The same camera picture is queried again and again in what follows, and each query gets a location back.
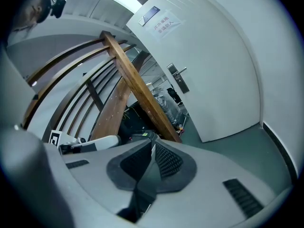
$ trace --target floor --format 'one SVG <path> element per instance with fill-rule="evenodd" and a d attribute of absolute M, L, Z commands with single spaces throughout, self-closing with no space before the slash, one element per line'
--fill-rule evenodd
<path fill-rule="evenodd" d="M 202 143 L 188 118 L 181 135 L 184 144 L 223 154 L 269 185 L 275 194 L 291 186 L 287 166 L 268 134 L 259 124 L 235 135 Z"/>

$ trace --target wooden railing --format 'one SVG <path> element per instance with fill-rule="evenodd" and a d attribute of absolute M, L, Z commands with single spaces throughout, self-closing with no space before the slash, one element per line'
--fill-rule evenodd
<path fill-rule="evenodd" d="M 130 92 L 132 91 L 144 111 L 149 115 L 152 122 L 159 130 L 159 132 L 163 135 L 163 137 L 168 140 L 181 142 L 168 118 L 160 106 L 157 104 L 148 87 L 145 85 L 140 75 L 138 74 L 138 71 L 142 67 L 145 59 L 149 56 L 149 53 L 141 52 L 132 64 L 126 56 L 125 52 L 135 47 L 136 45 L 130 45 L 122 49 L 119 45 L 126 43 L 127 41 L 123 40 L 117 42 L 114 37 L 108 32 L 103 32 L 99 39 L 80 44 L 54 57 L 49 62 L 47 62 L 43 68 L 37 70 L 33 75 L 31 75 L 28 79 L 28 83 L 32 85 L 35 81 L 39 80 L 49 69 L 51 69 L 54 65 L 69 55 L 99 42 L 103 42 L 104 46 L 100 49 L 95 49 L 92 52 L 89 52 L 66 65 L 52 77 L 50 82 L 45 87 L 43 87 L 38 92 L 38 99 L 33 100 L 28 107 L 23 122 L 23 127 L 25 129 L 28 128 L 29 123 L 31 122 L 38 107 L 60 80 L 62 80 L 66 75 L 68 75 L 69 72 L 71 72 L 81 63 L 88 61 L 89 59 L 104 51 L 108 51 L 110 56 L 95 66 L 93 69 L 91 69 L 81 79 L 79 79 L 76 85 L 66 94 L 63 100 L 60 102 L 46 127 L 42 140 L 48 142 L 51 130 L 59 129 L 62 131 L 63 129 L 68 129 L 67 133 L 72 134 L 72 130 L 76 127 L 77 130 L 75 137 L 78 137 L 87 116 L 89 115 L 96 102 L 98 103 L 99 114 L 90 134 L 91 139 L 93 140 L 107 135 L 118 134 L 118 129 L 124 114 L 127 99 L 130 95 Z M 115 87 L 113 87 L 105 102 L 101 102 L 101 93 L 112 81 L 113 77 L 117 75 L 121 75 L 121 78 L 116 83 Z M 98 83 L 94 87 L 93 83 L 96 80 Z M 96 92 L 96 89 L 101 84 L 103 84 L 102 88 Z M 91 92 L 91 94 L 89 94 L 81 103 L 71 124 L 69 126 L 66 126 L 68 119 L 72 117 L 72 112 L 76 111 L 77 104 L 88 91 L 88 87 L 90 87 L 89 92 Z M 81 119 L 80 124 L 76 126 L 78 118 L 84 111 L 85 105 L 91 97 L 93 98 L 92 103 L 86 109 L 86 112 Z"/>

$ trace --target vent grille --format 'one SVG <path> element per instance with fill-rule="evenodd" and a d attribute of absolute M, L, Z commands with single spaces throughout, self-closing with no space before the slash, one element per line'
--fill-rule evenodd
<path fill-rule="evenodd" d="M 237 179 L 227 180 L 223 184 L 247 218 L 263 209 L 260 202 Z"/>
<path fill-rule="evenodd" d="M 72 168 L 76 168 L 76 167 L 79 167 L 79 166 L 86 165 L 86 164 L 88 164 L 88 163 L 89 163 L 89 162 L 86 161 L 86 160 L 75 161 L 75 162 L 67 163 L 67 164 L 66 164 L 66 167 L 67 167 L 68 169 L 72 169 Z"/>
<path fill-rule="evenodd" d="M 179 172 L 183 164 L 183 160 L 180 156 L 158 143 L 156 144 L 155 160 L 160 169 L 162 179 Z"/>

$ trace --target door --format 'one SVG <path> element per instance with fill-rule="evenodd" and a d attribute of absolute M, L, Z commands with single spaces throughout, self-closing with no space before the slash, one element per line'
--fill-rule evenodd
<path fill-rule="evenodd" d="M 141 26 L 138 20 L 153 6 L 160 12 Z M 165 18 L 180 24 L 157 35 L 153 29 Z M 203 142 L 259 122 L 260 95 L 250 54 L 233 25 L 208 0 L 149 0 L 127 26 L 165 72 Z M 176 77 L 167 68 L 170 64 L 179 72 L 187 69 Z M 174 77 L 182 78 L 189 91 L 183 93 Z"/>

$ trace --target sign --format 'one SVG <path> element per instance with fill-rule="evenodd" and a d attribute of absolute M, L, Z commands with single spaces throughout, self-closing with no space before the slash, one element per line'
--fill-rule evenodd
<path fill-rule="evenodd" d="M 157 39 L 164 38 L 166 35 L 174 31 L 182 22 L 170 11 L 166 11 L 158 16 L 157 21 L 147 30 Z"/>
<path fill-rule="evenodd" d="M 154 6 L 144 16 L 141 17 L 141 19 L 138 21 L 138 23 L 141 26 L 144 26 L 159 11 L 160 11 L 160 9 Z"/>

